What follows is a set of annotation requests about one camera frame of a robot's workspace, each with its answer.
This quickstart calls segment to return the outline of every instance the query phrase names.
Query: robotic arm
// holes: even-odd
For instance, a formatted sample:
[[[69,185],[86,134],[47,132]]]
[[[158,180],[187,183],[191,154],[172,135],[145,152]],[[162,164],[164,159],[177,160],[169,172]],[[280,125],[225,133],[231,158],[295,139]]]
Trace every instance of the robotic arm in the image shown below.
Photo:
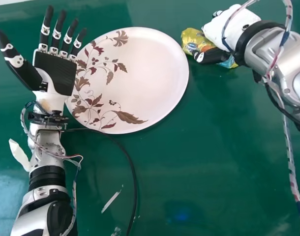
[[[269,66],[275,59],[285,29],[281,24],[262,21],[247,9],[241,10],[228,22],[240,7],[241,5],[236,4],[225,11],[215,12],[212,21],[205,24],[202,30],[218,48],[231,52],[239,65],[250,67],[255,81],[259,82],[266,77]],[[296,123],[300,131],[300,34],[290,32],[267,84],[270,87],[268,89],[277,92],[293,110],[287,116]]]
[[[18,53],[7,36],[0,31],[0,50],[6,64],[36,96],[36,102],[27,104],[21,114],[32,157],[30,161],[26,157],[24,167],[29,171],[29,189],[23,197],[11,236],[78,235],[76,215],[66,189],[63,160],[67,157],[60,143],[60,133],[67,125],[68,118],[63,116],[64,102],[72,94],[77,68],[75,58],[86,35],[86,29],[79,33],[69,54],[72,36],[78,25],[78,20],[75,19],[68,28],[59,50],[61,29],[66,17],[66,12],[62,11],[49,47],[52,16],[53,7],[49,6],[32,64]],[[28,130],[24,122],[24,113],[30,105],[34,105],[34,109],[33,112],[29,112]],[[10,140],[9,143],[12,151],[21,150],[14,141]],[[16,152],[13,154],[17,160],[22,158],[16,156]]]

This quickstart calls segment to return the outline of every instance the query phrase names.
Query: plate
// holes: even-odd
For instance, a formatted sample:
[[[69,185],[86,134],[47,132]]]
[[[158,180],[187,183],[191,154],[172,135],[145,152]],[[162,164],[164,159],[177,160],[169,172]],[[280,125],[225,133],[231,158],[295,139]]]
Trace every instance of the plate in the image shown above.
[[[181,47],[155,29],[106,33],[86,45],[76,62],[67,108],[82,125],[108,134],[131,133],[157,123],[175,108],[188,83]]]

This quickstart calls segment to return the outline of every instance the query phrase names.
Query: white tape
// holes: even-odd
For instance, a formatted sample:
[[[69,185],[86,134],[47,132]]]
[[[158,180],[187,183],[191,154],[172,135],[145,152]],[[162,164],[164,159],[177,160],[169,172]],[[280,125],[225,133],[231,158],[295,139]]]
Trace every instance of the white tape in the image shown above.
[[[19,144],[14,140],[9,139],[9,146],[13,157],[23,166],[26,172],[29,172],[31,170],[30,162]]]

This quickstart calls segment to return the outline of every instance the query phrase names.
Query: green table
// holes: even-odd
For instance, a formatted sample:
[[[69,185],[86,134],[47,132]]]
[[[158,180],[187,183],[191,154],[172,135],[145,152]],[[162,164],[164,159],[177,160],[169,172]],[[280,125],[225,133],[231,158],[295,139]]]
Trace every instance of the green table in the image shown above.
[[[142,26],[180,42],[187,27],[199,29],[216,10],[242,0],[35,0],[0,6],[0,29],[31,60],[48,4],[68,10],[88,28],[85,44],[108,31]],[[293,30],[300,32],[300,0],[293,0]],[[262,19],[283,22],[280,0],[251,7]],[[133,158],[140,186],[135,236],[293,236],[300,219],[289,189],[281,114],[250,69],[201,66],[188,59],[190,77],[179,105],[158,124],[114,136]],[[29,153],[19,114],[33,100],[0,53],[0,236],[10,234],[28,189],[28,175],[11,155],[8,139]],[[80,126],[72,120],[70,127]],[[292,125],[300,186],[300,134]],[[65,134],[69,154],[85,157],[78,177],[81,236],[109,236],[128,226],[133,187],[125,156],[99,134]],[[71,186],[75,168],[67,165]],[[104,214],[101,209],[122,188]]]

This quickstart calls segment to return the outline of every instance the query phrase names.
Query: yellow snack package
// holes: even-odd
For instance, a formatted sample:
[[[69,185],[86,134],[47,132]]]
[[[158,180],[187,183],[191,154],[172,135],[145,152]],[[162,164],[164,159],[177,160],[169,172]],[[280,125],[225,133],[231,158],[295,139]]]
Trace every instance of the yellow snack package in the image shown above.
[[[215,48],[215,45],[204,37],[204,33],[201,30],[194,28],[187,28],[181,33],[181,47],[184,52],[192,56],[192,51],[207,51],[211,48]]]
[[[204,53],[205,61],[221,61],[222,54],[225,55],[225,59],[222,62],[217,63],[226,68],[235,68],[238,65],[235,63],[234,56],[228,54],[225,51],[218,49],[210,40],[208,40],[201,30],[194,28],[187,28],[181,33],[181,47],[183,51],[193,56],[193,51],[199,51]]]

